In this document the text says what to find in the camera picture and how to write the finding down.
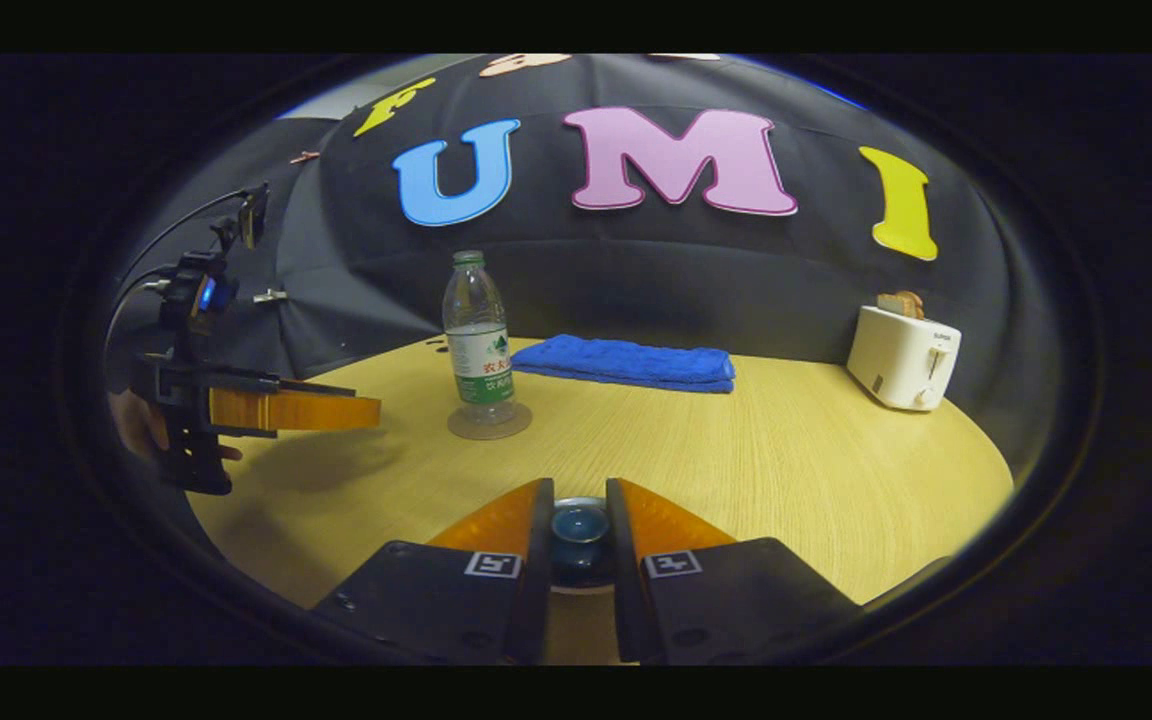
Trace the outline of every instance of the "water bottle label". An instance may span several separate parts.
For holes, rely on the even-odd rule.
[[[495,329],[473,334],[448,334],[452,369],[461,400],[487,406],[513,397],[509,369],[509,334]]]

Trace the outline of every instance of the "wooden table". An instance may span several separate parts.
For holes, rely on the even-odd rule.
[[[780,539],[867,602],[952,555],[1011,494],[1002,455],[950,402],[890,410],[842,366],[770,357],[733,355],[730,395],[515,372],[531,427],[470,441],[447,429],[458,399],[440,347],[314,378],[382,400],[379,429],[227,438],[244,454],[232,495],[189,501],[230,562],[308,609],[381,544],[429,541],[509,488],[550,477],[556,497],[601,497],[622,477],[737,539]],[[550,660],[616,661],[611,594],[553,597]]]

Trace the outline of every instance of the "plastic water bottle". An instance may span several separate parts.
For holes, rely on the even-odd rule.
[[[471,423],[495,425],[510,420],[515,406],[505,305],[485,265],[479,250],[452,257],[452,280],[444,294],[444,331],[462,414]]]

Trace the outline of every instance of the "bottle cap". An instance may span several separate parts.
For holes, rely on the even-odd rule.
[[[607,501],[601,497],[564,497],[554,501],[550,522],[550,591],[560,594],[612,592],[613,552]]]
[[[461,250],[452,256],[452,265],[483,265],[482,250]]]

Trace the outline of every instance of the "cable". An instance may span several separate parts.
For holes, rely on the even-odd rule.
[[[197,209],[188,211],[188,213],[183,214],[183,217],[180,218],[176,222],[168,225],[168,228],[166,228],[165,232],[160,232],[159,236],[154,237],[154,240],[151,240],[150,243],[147,243],[147,245],[145,245],[145,250],[141,250],[141,255],[136,256],[136,260],[132,260],[132,264],[127,266],[127,274],[123,274],[123,276],[121,276],[118,280],[119,286],[122,286],[122,283],[124,281],[127,281],[127,275],[131,274],[132,268],[136,268],[136,265],[138,263],[141,263],[141,260],[145,259],[145,256],[147,255],[147,252],[150,252],[150,250],[154,250],[154,247],[157,245],[157,243],[159,243],[160,240],[162,240],[164,237],[166,237],[166,234],[168,234],[169,232],[174,232],[174,229],[177,229],[177,227],[180,227],[180,225],[185,223],[185,220],[189,220],[189,219],[194,218],[198,213],[202,213],[202,211],[204,211],[206,209],[212,209],[212,206],[215,206],[215,205],[220,205],[221,202],[233,200],[234,197],[241,197],[241,196],[244,196],[244,195],[248,195],[248,190],[236,190],[236,191],[233,191],[233,192],[227,192],[225,195],[221,195],[220,197],[217,197],[214,200],[204,202],[204,204],[202,204],[200,206],[197,206]]]
[[[118,317],[123,313],[123,309],[127,306],[127,301],[131,300],[132,295],[136,295],[137,290],[162,290],[162,288],[168,286],[169,282],[172,281],[168,281],[168,279],[161,279],[161,281],[134,286],[131,290],[127,291],[127,295],[118,302],[118,306],[114,309],[114,316],[109,319],[109,327],[105,331],[105,347],[101,349],[101,357],[109,354],[109,339],[114,338],[114,328],[118,325]]]
[[[159,266],[157,266],[157,268],[146,270],[146,272],[141,273],[129,285],[134,286],[134,285],[143,281],[143,279],[145,279],[145,278],[147,278],[150,275],[168,275],[168,276],[172,276],[172,275],[175,274],[173,272],[173,270],[175,270],[175,265],[173,265],[172,263],[159,265]]]

